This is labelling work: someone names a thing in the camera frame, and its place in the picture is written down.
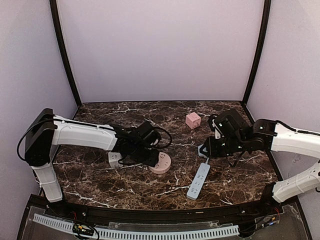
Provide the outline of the small blue plug adapter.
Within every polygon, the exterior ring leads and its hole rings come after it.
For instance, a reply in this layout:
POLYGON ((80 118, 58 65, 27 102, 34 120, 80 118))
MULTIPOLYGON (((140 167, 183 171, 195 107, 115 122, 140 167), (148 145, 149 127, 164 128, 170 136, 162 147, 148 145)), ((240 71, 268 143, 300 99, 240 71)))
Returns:
POLYGON ((199 145, 199 146, 197 147, 197 149, 198 149, 198 156, 199 156, 199 157, 201 157, 201 158, 207 158, 207 153, 208 153, 208 151, 207 151, 207 148, 204 147, 203 144, 199 145))

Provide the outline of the pink cube socket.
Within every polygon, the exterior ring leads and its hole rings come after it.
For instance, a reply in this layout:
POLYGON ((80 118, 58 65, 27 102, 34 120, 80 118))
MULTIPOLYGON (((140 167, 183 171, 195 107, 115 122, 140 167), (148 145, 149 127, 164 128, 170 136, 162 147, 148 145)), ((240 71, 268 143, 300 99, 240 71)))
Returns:
POLYGON ((201 120, 202 120, 201 117, 197 113, 192 112, 186 115, 185 124, 189 128, 195 129, 201 125, 201 120))

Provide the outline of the white cube socket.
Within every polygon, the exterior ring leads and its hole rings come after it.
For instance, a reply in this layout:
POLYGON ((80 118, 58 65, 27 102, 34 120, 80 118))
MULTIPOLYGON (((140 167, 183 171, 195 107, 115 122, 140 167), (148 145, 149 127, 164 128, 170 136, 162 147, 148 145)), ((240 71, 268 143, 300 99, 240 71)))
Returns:
POLYGON ((122 155, 119 152, 108 152, 108 163, 112 169, 121 168, 124 165, 119 163, 119 161, 122 159, 122 155))

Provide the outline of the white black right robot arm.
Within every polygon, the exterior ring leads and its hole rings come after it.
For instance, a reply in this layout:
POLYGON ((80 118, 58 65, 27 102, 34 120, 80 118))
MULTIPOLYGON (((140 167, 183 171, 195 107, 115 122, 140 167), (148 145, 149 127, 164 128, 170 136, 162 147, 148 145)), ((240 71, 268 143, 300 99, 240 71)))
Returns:
MULTIPOLYGON (((219 115, 212 114, 208 124, 215 133, 198 152, 207 158, 228 158, 235 153, 254 151, 288 152, 320 157, 320 134, 293 128, 280 120, 258 119, 249 125, 234 108, 219 115)), ((261 200, 282 203, 287 199, 320 188, 320 163, 286 180, 265 186, 261 200)))

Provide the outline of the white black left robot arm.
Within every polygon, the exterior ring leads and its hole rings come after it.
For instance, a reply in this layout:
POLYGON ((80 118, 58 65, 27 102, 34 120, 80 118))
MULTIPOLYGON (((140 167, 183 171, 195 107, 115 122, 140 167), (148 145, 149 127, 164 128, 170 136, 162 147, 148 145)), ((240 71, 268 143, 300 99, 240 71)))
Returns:
POLYGON ((97 148, 117 153, 121 160, 129 157, 135 163, 156 170, 164 167, 164 172, 167 172, 171 158, 161 150, 171 143, 159 145, 162 131, 163 128, 149 122, 125 128, 120 125, 75 121, 55 115, 52 109, 45 108, 19 140, 20 144, 24 143, 24 155, 19 158, 31 166, 47 201, 60 203, 64 200, 64 194, 50 157, 52 146, 97 148))

